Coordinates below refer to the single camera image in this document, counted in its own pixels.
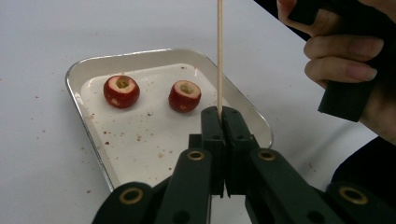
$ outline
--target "human hand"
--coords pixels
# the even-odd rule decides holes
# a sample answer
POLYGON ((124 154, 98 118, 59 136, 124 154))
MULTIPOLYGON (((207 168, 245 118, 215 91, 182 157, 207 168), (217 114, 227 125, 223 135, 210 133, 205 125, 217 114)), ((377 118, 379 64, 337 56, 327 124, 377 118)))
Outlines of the human hand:
MULTIPOLYGON (((277 0, 279 20, 311 35, 304 47, 310 62, 305 67, 309 78, 326 89, 329 80, 358 83, 375 78, 376 69, 365 62, 384 46, 382 39, 363 35, 342 35, 348 27, 337 14, 320 9, 312 25, 288 19, 298 0, 277 0)), ((396 0, 360 0, 382 11, 396 23, 396 0)), ((379 80, 370 94, 360 122, 396 146, 396 70, 379 80)))

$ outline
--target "table surface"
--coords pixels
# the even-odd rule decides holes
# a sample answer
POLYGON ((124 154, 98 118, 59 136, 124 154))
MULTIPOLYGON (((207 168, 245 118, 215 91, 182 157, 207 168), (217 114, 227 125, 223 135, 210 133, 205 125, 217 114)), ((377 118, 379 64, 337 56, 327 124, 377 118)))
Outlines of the table surface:
MULTIPOLYGON (((303 47, 253 0, 224 1, 224 74, 270 123, 272 148, 325 189, 375 135, 317 111, 303 47)), ((217 1, 1 1, 0 223, 90 223, 110 192, 65 86, 73 63, 180 48, 217 61, 217 1)), ((211 216, 249 223, 242 197, 215 198, 211 216)))

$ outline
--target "metal tray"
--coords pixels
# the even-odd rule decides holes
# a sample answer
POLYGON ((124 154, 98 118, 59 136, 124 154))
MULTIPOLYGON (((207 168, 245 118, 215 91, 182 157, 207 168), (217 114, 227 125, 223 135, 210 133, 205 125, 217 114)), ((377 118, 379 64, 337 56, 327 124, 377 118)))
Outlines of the metal tray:
MULTIPOLYGON (((190 133, 200 133, 200 112, 217 104, 218 68, 189 49, 160 49, 82 60, 70 67, 66 86, 75 102, 111 190, 131 181, 151 186, 172 174, 178 155, 187 149, 190 133), (140 97, 130 108, 117 109, 103 95, 113 75, 132 77, 140 97), (168 104, 172 85, 181 79, 196 83, 201 102, 188 114, 168 104)), ((224 77, 223 104, 241 112, 261 147, 273 135, 265 118, 224 77)))

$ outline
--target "tray rim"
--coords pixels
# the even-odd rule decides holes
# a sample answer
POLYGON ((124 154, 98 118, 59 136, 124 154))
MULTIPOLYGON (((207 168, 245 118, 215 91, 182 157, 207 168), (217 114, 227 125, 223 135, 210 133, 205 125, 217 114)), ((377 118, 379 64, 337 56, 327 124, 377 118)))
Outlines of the tray rim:
MULTIPOLYGON (((196 50, 193 50, 193 49, 185 49, 185 48, 173 48, 173 49, 142 50, 142 51, 136 51, 136 52, 130 52, 130 53, 123 53, 123 54, 105 55, 105 56, 96 56, 96 57, 85 58, 85 59, 82 59, 80 61, 77 61, 76 63, 73 63, 70 66, 70 68, 67 70, 67 72, 66 72, 66 75, 65 75, 65 78, 64 78, 66 88, 67 88, 67 90, 68 90, 68 92, 69 92, 69 94, 70 94, 70 96, 71 96, 71 98, 72 98, 72 100, 74 102, 76 110, 79 113, 79 117, 80 117, 80 119, 82 121, 82 124, 84 126, 85 132, 86 132, 86 134, 88 135, 88 137, 90 139, 90 142, 91 142, 91 145, 92 145, 92 149, 93 149, 93 151, 95 153, 96 159, 97 159, 97 161, 99 163, 99 166, 100 166, 100 169, 101 169, 101 172, 102 172, 102 174, 103 174, 103 176, 105 178, 105 181, 107 182, 107 185, 108 185, 110 191, 113 191, 115 189, 114 183, 113 183, 113 181, 110 178, 109 171, 107 170, 100 153, 98 152, 98 148, 96 148, 96 144, 94 142, 92 134, 90 133, 90 129, 88 127, 87 121, 84 119, 84 116, 83 116, 83 114, 81 112, 81 108, 80 108, 80 106, 78 104, 78 100, 76 99, 76 97, 75 97, 75 95, 73 93, 73 88, 72 88, 72 86, 70 84, 70 75, 71 75, 71 73, 72 73, 72 71, 73 71, 73 69, 75 67, 77 67, 81 63, 85 63, 85 62, 88 62, 88 61, 97 60, 97 59, 105 59, 105 58, 125 57, 125 56, 132 56, 132 55, 138 55, 138 54, 165 52, 165 51, 189 51, 191 53, 195 53, 195 54, 200 55, 201 57, 206 58, 215 67, 217 67, 209 57, 207 57, 206 55, 204 55, 203 53, 201 53, 199 51, 196 51, 196 50)), ((269 140, 269 143, 268 143, 267 147, 271 148, 271 146, 272 146, 272 144, 274 142, 274 133, 273 133, 272 127, 268 123, 267 119, 257 110, 257 108, 246 98, 246 96, 238 88, 236 88, 236 86, 231 82, 231 80, 228 79, 224 74, 223 74, 223 78, 227 79, 227 81, 235 88, 235 90, 238 91, 238 93, 240 95, 242 95, 246 99, 246 103, 248 103, 251 106, 251 108, 257 113, 257 115, 259 115, 261 117, 261 119, 266 123, 266 125, 268 126, 269 134, 270 134, 270 140, 269 140)))

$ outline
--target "wooden skewer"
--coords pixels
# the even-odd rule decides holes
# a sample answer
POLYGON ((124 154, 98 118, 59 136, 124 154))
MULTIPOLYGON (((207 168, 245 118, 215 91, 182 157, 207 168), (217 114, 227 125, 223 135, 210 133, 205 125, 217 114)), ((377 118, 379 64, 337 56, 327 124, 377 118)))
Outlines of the wooden skewer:
POLYGON ((218 0, 218 111, 222 113, 222 0, 218 0))

